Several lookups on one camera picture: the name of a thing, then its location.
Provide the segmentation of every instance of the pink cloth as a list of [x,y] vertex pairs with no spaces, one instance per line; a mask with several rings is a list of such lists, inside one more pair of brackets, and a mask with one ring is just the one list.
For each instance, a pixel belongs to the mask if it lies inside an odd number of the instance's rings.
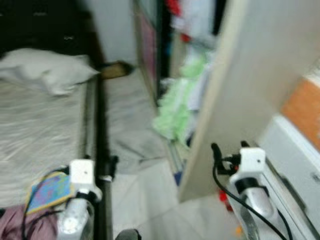
[[[52,209],[44,209],[29,214],[26,217],[26,235],[28,240],[55,240],[57,239],[57,216],[55,214],[41,218],[37,224],[30,229],[31,222]],[[24,215],[24,205],[9,207],[0,218],[0,239],[21,240],[21,224]]]

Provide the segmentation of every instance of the colorful book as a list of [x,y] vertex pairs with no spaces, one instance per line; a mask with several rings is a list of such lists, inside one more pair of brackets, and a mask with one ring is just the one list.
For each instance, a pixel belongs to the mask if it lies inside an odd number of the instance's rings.
[[[31,186],[27,201],[30,199],[31,192],[35,191],[39,183],[40,181],[37,181]],[[41,188],[35,193],[27,214],[61,204],[73,195],[74,191],[70,183],[70,176],[62,172],[55,172],[44,180]]]

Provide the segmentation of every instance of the white pillow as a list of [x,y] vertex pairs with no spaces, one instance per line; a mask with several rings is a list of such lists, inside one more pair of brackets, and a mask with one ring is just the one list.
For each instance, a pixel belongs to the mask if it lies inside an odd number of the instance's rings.
[[98,72],[91,68],[83,56],[69,56],[53,51],[21,48],[8,52],[0,61],[3,72],[19,71],[18,82],[28,88],[48,91],[53,95],[70,94],[76,84],[89,80]]

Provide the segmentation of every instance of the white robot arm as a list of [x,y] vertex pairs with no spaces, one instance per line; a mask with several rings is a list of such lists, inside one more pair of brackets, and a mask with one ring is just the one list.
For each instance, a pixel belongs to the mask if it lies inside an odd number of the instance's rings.
[[[291,239],[287,221],[269,198],[268,189],[261,185],[266,166],[265,151],[259,147],[249,147],[246,142],[241,142],[241,145],[239,154],[222,158],[218,145],[212,144],[214,180],[228,195],[249,240]],[[230,175],[227,188],[221,185],[217,174]]]
[[102,192],[95,184],[95,163],[88,159],[76,159],[70,163],[70,182],[75,198],[58,215],[57,240],[88,240],[94,229],[93,204],[101,201]]

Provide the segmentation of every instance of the white drawer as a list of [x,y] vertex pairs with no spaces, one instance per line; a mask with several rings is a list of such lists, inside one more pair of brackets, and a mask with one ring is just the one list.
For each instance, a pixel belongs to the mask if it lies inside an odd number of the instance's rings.
[[275,170],[285,177],[305,205],[320,233],[320,154],[282,115],[275,116],[257,141]]

